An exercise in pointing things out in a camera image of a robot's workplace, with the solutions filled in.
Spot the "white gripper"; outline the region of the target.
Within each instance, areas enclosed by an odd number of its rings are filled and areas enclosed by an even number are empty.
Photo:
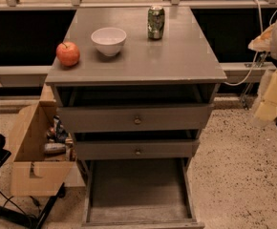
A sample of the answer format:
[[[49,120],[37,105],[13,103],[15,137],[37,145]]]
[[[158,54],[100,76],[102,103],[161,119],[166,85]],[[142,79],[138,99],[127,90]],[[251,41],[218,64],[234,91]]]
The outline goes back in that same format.
[[[251,40],[248,48],[255,52],[269,52],[274,25]],[[258,122],[270,122],[277,117],[277,70],[266,71],[260,82],[258,98],[252,107],[253,117]]]

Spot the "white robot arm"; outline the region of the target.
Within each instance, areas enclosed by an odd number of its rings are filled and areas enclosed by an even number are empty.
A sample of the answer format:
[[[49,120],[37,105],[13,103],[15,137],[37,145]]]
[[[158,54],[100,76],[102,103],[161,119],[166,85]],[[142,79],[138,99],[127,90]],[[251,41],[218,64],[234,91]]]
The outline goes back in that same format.
[[[269,52],[277,60],[277,20],[253,39],[248,48],[255,52]],[[253,106],[253,118],[266,124],[277,117],[277,70],[262,77],[258,99]]]

